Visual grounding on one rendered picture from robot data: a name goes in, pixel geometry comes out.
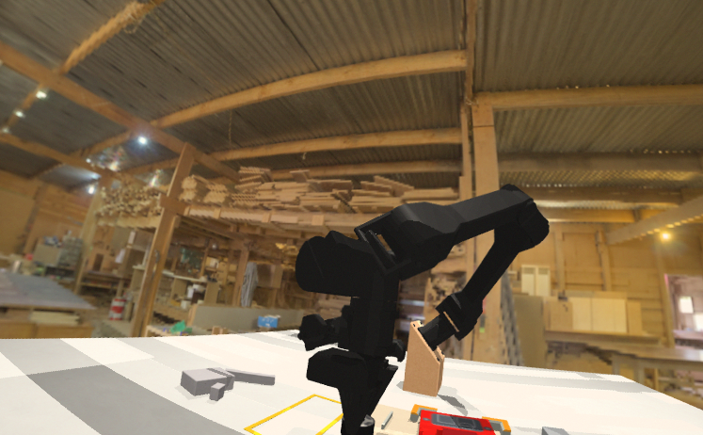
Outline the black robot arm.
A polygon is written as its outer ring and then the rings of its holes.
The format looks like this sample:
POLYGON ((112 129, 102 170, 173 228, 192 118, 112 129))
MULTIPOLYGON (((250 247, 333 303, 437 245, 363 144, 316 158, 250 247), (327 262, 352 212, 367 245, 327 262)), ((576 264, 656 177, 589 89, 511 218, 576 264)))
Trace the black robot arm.
MULTIPOLYGON (((417 328, 434 351, 452 335, 460 341, 471 332, 487 293, 521 251, 546 238, 548 223, 534 199, 510 184, 454 204, 405 203, 356 227, 358 240, 332 230, 305 241, 296 257, 296 282, 308 292, 397 301, 399 281, 433 268, 458 243, 494 229, 493 245, 464 289, 443 300, 435 308, 440 315, 417 328)), ((342 307, 340 317, 303 316, 297 339, 306 351, 335 343, 349 348, 349 314, 342 307)))

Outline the yellow rectangular outline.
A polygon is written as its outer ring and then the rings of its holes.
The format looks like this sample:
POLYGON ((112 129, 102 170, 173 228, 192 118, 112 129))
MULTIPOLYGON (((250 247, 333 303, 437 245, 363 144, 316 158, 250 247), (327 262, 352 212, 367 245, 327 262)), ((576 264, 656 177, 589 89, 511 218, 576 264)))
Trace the yellow rectangular outline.
MULTIPOLYGON (((259 421, 259 422, 255 423, 255 424, 253 424, 253 425, 251 425, 251 426, 248 426, 248 427, 246 427, 246 428, 243 428, 243 429, 246 430, 246 431, 248 431, 248 432, 250 432, 250 433, 252 433, 253 435, 262 435, 261 433, 256 432, 256 431, 252 430, 251 428, 254 428, 254 427, 256 427, 256 426, 258 426, 258 425, 260 425, 260 424, 263 424, 264 422, 266 422, 266 421, 268 421, 268 420, 270 420, 270 419, 272 419, 272 418, 278 416, 279 414, 282 414, 282 413, 284 413, 284 412, 290 410, 291 408, 294 408, 295 406, 297 406, 297 405, 299 405, 299 404, 301 404, 301 403, 303 403, 303 402, 306 402, 307 400, 311 399, 311 398, 314 397, 314 396, 318 396, 318 397, 321 397, 322 399, 327 399, 327 400, 330 400, 330 401, 332 401, 332 402, 340 403, 340 404, 341 404, 341 402, 339 402, 339 401, 332 400, 332 399, 329 399, 329 398, 326 398, 326 397, 323 397, 323 396, 320 396, 320 395, 311 395, 311 396, 309 396, 309 397, 306 397, 306 399, 302 399, 301 401, 295 403, 294 405, 291 405, 290 407, 288 407, 288 408, 286 408, 286 409, 284 409, 284 410, 282 410, 282 411, 280 411, 280 412, 274 413, 273 415, 268 416, 267 418, 264 418, 262 421, 259 421)), ((330 427, 332 427, 335 423, 337 423, 338 421, 340 421, 341 418, 342 418, 342 416, 343 416, 343 414, 341 414, 341 416, 339 416, 338 418, 336 418, 332 423, 330 423, 327 427, 323 428, 323 430, 319 431, 319 432, 318 432, 317 434, 315 434, 315 435, 322 435, 322 434, 324 434, 324 432, 326 432, 327 430, 329 430, 330 427)))

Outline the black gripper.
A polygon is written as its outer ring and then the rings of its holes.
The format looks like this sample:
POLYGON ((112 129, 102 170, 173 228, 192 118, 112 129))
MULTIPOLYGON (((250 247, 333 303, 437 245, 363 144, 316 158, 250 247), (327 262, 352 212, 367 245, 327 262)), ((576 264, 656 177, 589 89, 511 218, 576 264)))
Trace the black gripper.
POLYGON ((356 435, 366 415, 372 415, 399 366, 386 357, 406 359, 406 346, 393 339, 396 302, 351 297, 349 348, 331 347, 308 358, 306 379, 337 388, 346 432, 356 435))

